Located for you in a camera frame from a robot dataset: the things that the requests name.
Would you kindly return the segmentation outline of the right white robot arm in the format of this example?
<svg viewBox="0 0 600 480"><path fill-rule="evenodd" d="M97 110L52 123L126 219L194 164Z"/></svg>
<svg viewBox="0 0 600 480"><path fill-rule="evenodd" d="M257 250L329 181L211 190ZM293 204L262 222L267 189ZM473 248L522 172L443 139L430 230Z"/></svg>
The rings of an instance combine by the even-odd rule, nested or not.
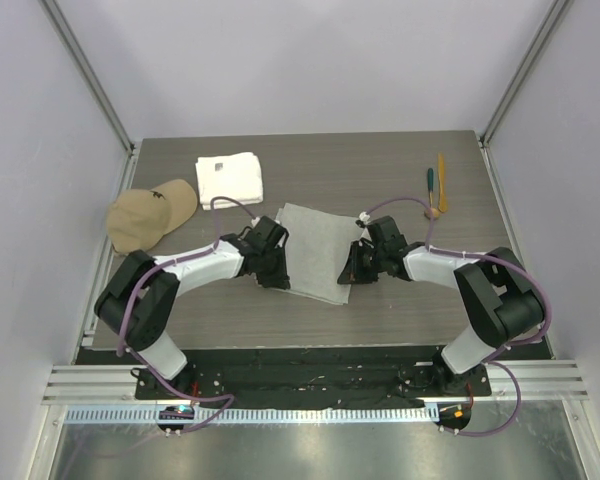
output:
<svg viewBox="0 0 600 480"><path fill-rule="evenodd" d="M356 224L367 236L350 244L338 284L371 284L386 274L460 294L469 326L434 355L427 388L457 393L480 364L549 319L539 287L508 248L457 253L409 243L392 217L372 220L365 212Z"/></svg>

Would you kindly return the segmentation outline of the grey cloth napkin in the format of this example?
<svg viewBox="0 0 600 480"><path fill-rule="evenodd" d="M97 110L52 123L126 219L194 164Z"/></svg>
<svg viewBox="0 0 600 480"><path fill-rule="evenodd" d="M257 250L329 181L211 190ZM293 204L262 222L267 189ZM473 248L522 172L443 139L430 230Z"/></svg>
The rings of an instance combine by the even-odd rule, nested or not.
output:
<svg viewBox="0 0 600 480"><path fill-rule="evenodd" d="M285 246L289 292L333 305L347 304L350 287L337 280L351 243L362 235L356 219L287 203L276 220L289 232Z"/></svg>

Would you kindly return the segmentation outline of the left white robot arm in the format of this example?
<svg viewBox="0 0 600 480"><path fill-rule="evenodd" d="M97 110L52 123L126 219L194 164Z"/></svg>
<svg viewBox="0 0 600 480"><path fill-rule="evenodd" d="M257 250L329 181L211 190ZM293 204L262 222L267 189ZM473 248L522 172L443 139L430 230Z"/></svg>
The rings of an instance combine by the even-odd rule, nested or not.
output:
<svg viewBox="0 0 600 480"><path fill-rule="evenodd" d="M118 336L120 352L137 355L167 396L183 398L193 392L195 370L166 332L176 299L241 276L253 276L263 288L288 290L288 239L286 228L264 216L200 249L156 257L136 250L100 293L94 314Z"/></svg>

